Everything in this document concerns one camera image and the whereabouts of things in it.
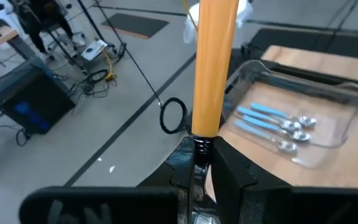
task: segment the gray floor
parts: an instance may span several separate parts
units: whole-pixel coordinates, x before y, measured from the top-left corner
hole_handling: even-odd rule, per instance
[[[87,7],[93,4],[93,0],[84,2]],[[333,14],[345,2],[346,0],[255,0],[252,19],[326,27]],[[75,31],[82,30],[89,38],[95,36],[85,15],[76,7],[76,1],[73,4],[74,8],[69,10],[68,15],[72,28]],[[101,4],[184,12],[180,0],[103,0]],[[105,9],[105,12],[111,16],[118,11]],[[99,9],[91,7],[89,13],[97,24],[104,21]],[[185,18],[140,12],[124,13],[169,22],[168,26],[149,40],[121,34],[128,43],[129,51],[157,90],[195,53],[194,43],[183,43]],[[343,16],[344,13],[330,26],[336,27]],[[245,24],[236,31],[233,46],[238,47],[242,42],[249,41],[260,28],[260,25]],[[346,21],[344,28],[358,29],[358,7]],[[101,32],[108,41],[118,43],[111,30],[101,27]],[[46,42],[50,41],[47,36],[44,39]],[[0,76],[22,62],[12,49],[0,50],[0,57],[6,60],[7,65],[7,68],[0,66]],[[50,67],[56,69],[65,62],[61,59],[51,63]],[[93,70],[105,67],[102,59]],[[178,97],[190,110],[194,71],[195,63],[192,62],[160,95],[161,100]],[[70,66],[56,72],[71,78],[82,78],[78,69]],[[114,72],[117,74],[117,87],[111,87],[107,97],[82,98],[74,115],[67,114],[47,135],[34,136],[24,147],[16,145],[15,130],[0,128],[0,223],[18,223],[18,206],[31,191],[50,185],[64,185],[152,96],[152,91],[129,57],[121,60],[114,67]],[[165,134],[159,126],[159,112],[157,101],[154,101],[73,185],[135,186],[152,173],[185,135]],[[174,127],[179,122],[180,113],[172,106],[165,117],[168,126]],[[2,117],[0,124],[13,122]]]

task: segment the wooden board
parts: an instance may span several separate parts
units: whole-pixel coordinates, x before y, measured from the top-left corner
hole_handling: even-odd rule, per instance
[[[1,27],[0,34],[0,45],[19,35],[19,33],[15,29],[8,26]]]
[[[338,76],[354,75],[354,72],[343,68],[347,63],[351,63],[358,68],[358,59],[355,58],[276,46],[270,47],[263,56],[263,59],[278,60],[279,63],[291,67],[300,67],[322,73],[333,73]],[[271,91],[269,89],[273,87],[262,86],[262,88]],[[230,125],[230,123],[226,123],[219,130],[220,136],[254,163],[289,184],[309,187],[358,188],[358,120],[345,145],[337,149],[335,155],[318,169],[308,169],[295,164],[289,161],[288,158],[269,151],[255,142],[242,138],[234,133],[232,131],[233,128],[228,125]],[[212,196],[214,192],[210,174],[208,177],[206,181],[206,191],[207,194],[214,199]]]

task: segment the black speaker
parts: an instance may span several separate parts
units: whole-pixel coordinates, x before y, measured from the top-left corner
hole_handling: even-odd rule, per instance
[[[74,102],[39,67],[25,74],[0,93],[0,110],[29,134],[46,134]]]

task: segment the floor mat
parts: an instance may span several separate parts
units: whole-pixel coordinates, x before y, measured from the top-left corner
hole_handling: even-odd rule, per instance
[[[116,13],[109,18],[109,22],[117,31],[137,37],[140,39],[149,39],[169,22],[160,19],[151,19],[141,16],[132,16],[123,13]],[[102,25],[111,29],[108,21],[102,22]]]

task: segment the white plastic bag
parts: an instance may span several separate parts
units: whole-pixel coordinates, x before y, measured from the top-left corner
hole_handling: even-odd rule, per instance
[[[189,13],[194,19],[196,25],[198,25],[199,11],[200,11],[199,3],[191,6],[189,9]],[[239,0],[239,6],[237,8],[237,19],[236,19],[237,28],[242,27],[243,21],[248,19],[250,15],[253,13],[253,11],[254,9],[252,8],[251,4],[247,0]],[[193,41],[193,39],[197,39],[197,32],[196,29],[194,28],[190,16],[187,15],[186,22],[185,22],[185,29],[183,30],[183,41],[186,44],[190,44]]]

